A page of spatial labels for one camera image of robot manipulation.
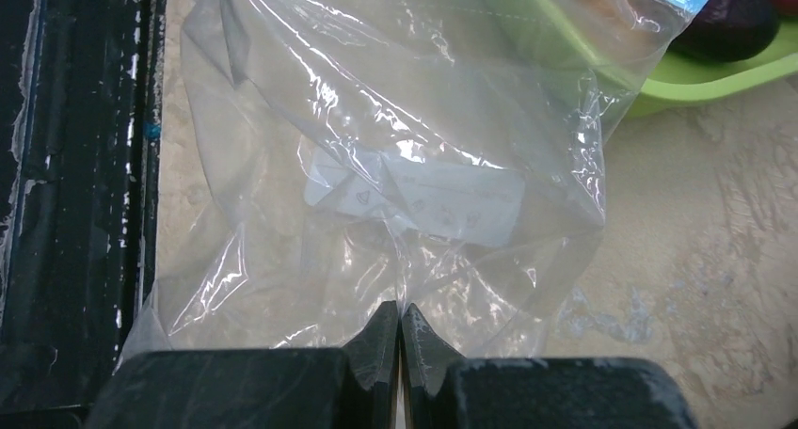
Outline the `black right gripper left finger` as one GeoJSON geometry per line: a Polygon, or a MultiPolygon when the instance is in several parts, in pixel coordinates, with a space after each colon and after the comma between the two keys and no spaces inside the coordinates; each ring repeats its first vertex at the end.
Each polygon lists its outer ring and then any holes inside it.
{"type": "Polygon", "coordinates": [[[393,428],[399,386],[396,303],[381,303],[343,350],[348,360],[343,389],[343,427],[393,428]]]}

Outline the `purple fake eggplant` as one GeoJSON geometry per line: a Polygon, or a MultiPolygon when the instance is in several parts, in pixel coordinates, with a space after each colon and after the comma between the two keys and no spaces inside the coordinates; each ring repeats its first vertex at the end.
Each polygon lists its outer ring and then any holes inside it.
{"type": "Polygon", "coordinates": [[[738,62],[763,52],[779,29],[769,0],[708,0],[669,49],[697,60],[738,62]]]}

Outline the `clear zip top bag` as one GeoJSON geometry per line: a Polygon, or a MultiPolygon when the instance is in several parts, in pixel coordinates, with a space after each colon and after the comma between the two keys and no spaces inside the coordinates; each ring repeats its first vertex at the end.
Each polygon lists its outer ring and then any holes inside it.
{"type": "Polygon", "coordinates": [[[462,354],[538,353],[606,219],[591,80],[483,0],[196,0],[180,71],[211,202],[121,356],[339,346],[416,305],[462,354]]]}

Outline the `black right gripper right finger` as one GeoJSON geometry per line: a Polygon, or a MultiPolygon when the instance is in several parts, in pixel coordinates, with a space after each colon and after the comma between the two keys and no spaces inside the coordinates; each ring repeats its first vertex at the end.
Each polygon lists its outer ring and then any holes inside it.
{"type": "Polygon", "coordinates": [[[401,318],[404,414],[408,428],[456,428],[449,367],[463,356],[441,338],[414,304],[401,318]]]}

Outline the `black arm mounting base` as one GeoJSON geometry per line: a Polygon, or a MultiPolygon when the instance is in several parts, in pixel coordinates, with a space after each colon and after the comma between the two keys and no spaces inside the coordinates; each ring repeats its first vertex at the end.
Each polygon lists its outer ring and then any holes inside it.
{"type": "Polygon", "coordinates": [[[1,0],[1,424],[79,428],[152,289],[167,0],[1,0]]]}

